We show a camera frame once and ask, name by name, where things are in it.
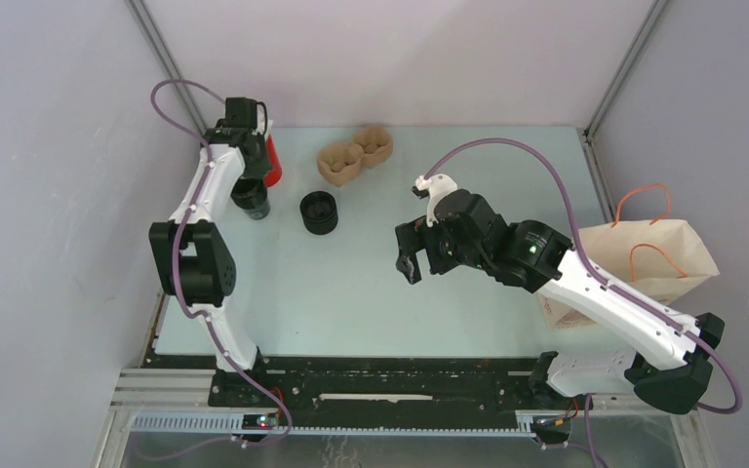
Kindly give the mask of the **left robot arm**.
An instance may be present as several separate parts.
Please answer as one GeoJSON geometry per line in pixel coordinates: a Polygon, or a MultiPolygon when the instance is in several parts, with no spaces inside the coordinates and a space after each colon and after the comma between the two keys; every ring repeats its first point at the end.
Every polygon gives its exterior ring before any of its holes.
{"type": "Polygon", "coordinates": [[[246,328],[227,317],[237,267],[216,222],[238,181],[262,180],[269,170],[268,126],[263,102],[226,98],[223,117],[200,136],[198,165],[180,204],[148,232],[164,293],[203,328],[215,348],[217,367],[237,373],[232,394],[251,407],[265,401],[269,380],[252,370],[258,347],[246,328]]]}

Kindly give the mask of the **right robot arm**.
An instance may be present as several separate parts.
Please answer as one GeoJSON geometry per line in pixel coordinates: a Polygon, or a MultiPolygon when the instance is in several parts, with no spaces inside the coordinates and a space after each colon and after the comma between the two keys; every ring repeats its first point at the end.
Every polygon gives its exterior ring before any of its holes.
{"type": "Polygon", "coordinates": [[[427,200],[427,213],[395,229],[396,268],[409,283],[421,279],[416,255],[424,252],[433,274],[458,266],[480,270],[504,286],[564,303],[628,344],[598,355],[542,353],[528,382],[535,404],[552,408],[565,397],[633,393],[668,413],[696,409],[713,371],[708,350],[724,332],[719,317],[669,309],[655,317],[636,298],[625,297],[626,284],[601,284],[572,241],[549,225],[532,219],[508,223],[483,196],[465,189],[413,193],[427,200]]]}

